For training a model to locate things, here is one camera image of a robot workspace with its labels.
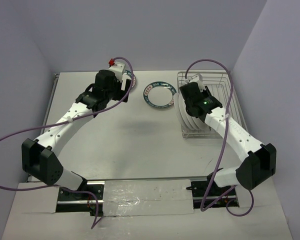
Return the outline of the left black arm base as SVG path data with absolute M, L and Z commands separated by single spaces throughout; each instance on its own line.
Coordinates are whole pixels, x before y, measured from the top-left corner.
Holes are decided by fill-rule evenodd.
M 88 181 L 85 186 L 85 191 L 95 194 L 98 200 L 98 212 L 96 207 L 96 200 L 87 193 L 72 193 L 60 189 L 57 197 L 57 204 L 55 211 L 57 213 L 89 213 L 90 216 L 103 216 L 103 195 L 104 195 L 104 181 Z

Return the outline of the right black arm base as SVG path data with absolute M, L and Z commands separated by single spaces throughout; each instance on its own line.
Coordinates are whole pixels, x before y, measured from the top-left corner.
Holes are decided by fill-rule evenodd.
M 191 179 L 190 186 L 187 186 L 186 189 L 191 191 L 192 199 L 193 199 L 193 208 L 199 209 L 201 206 L 202 198 L 208 188 L 209 182 L 211 180 L 211 176 L 207 176 L 202 179 Z M 204 203 L 204 207 L 207 207 L 211 204 L 215 199 L 217 199 L 221 194 L 230 189 L 230 186 L 226 187 L 218 187 L 216 183 L 213 183 L 209 193 L 207 195 L 206 201 Z M 226 204 L 229 204 L 229 207 L 239 207 L 237 201 L 236 191 L 233 189 L 227 195 L 223 196 L 222 199 L 218 200 L 213 204 L 212 208 L 225 208 Z

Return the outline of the orange sunburst pattern plate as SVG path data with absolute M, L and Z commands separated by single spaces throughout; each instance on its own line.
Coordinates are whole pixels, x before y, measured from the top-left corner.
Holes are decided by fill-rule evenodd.
M 185 121 L 183 120 L 183 117 L 182 117 L 181 112 L 180 112 L 179 95 L 180 95 L 179 93 L 175 93 L 173 95 L 174 109 L 175 109 L 175 113 L 176 113 L 177 119 L 180 122 L 181 126 L 184 127 L 184 128 L 186 128 L 187 125 L 186 125 Z

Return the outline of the grey rim red character plate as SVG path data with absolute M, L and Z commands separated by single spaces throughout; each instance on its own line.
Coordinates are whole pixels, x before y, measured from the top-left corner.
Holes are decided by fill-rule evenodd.
M 195 130 L 193 128 L 193 126 L 191 125 L 191 123 L 189 122 L 189 120 L 187 119 L 187 117 L 184 117 L 181 115 L 181 124 L 184 128 L 188 128 L 190 130 Z

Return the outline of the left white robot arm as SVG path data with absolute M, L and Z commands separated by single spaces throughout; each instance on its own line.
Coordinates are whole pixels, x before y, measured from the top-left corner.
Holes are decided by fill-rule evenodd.
M 58 156 L 68 141 L 110 101 L 127 102 L 131 80 L 123 80 L 124 70 L 113 67 L 100 70 L 90 84 L 71 105 L 70 109 L 36 139 L 26 139 L 21 145 L 22 169 L 48 186 L 69 189 L 76 199 L 88 193 L 84 177 L 65 169 Z

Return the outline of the green red ring plate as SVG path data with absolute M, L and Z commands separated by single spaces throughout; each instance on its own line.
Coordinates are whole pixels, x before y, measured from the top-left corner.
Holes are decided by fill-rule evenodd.
M 198 127 L 203 131 L 211 130 L 211 128 L 206 123 L 202 122 L 201 120 L 198 121 Z
M 190 125 L 195 129 L 195 130 L 199 130 L 200 128 L 196 125 L 196 123 L 194 122 L 193 118 L 190 116 L 190 117 L 187 117 Z
M 197 125 L 197 127 L 200 130 L 204 130 L 206 127 L 206 124 L 204 122 L 202 122 L 199 118 L 193 118 L 194 123 Z

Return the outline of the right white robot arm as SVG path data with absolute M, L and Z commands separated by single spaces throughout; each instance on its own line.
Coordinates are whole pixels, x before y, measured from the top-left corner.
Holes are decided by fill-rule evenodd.
M 214 179 L 207 183 L 210 194 L 217 196 L 227 186 L 253 190 L 275 174 L 276 148 L 271 143 L 263 144 L 242 128 L 209 89 L 202 90 L 197 82 L 190 82 L 181 86 L 180 92 L 187 114 L 215 130 L 240 160 L 239 166 L 216 172 Z

